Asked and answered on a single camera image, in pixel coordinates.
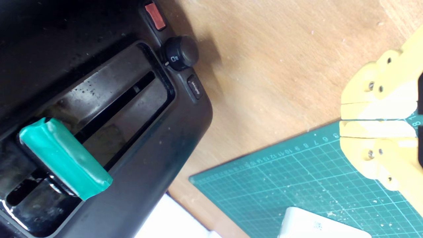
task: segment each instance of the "cutting mat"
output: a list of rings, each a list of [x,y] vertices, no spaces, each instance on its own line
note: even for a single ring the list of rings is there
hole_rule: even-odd
[[[406,121],[417,126],[421,116]],[[338,122],[190,177],[252,238],[276,238],[299,207],[377,238],[423,237],[423,219],[396,191],[363,177],[339,145]]]

